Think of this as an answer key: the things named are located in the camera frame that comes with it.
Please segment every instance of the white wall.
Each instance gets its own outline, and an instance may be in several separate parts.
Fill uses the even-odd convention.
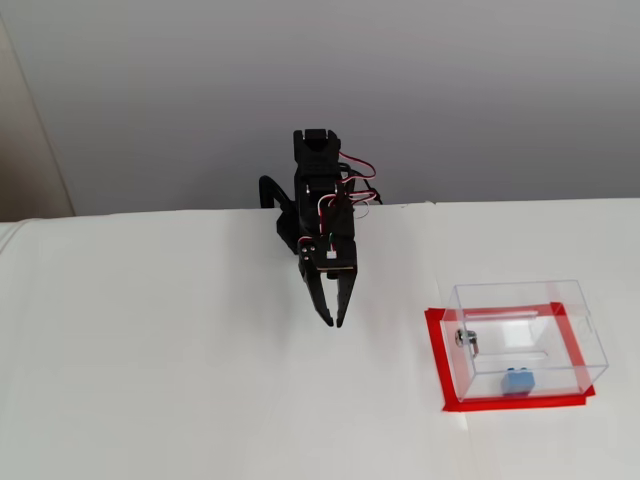
[[[0,222],[73,215],[0,18]]]
[[[640,195],[636,0],[0,0],[79,213],[257,206],[330,127],[386,200]]]

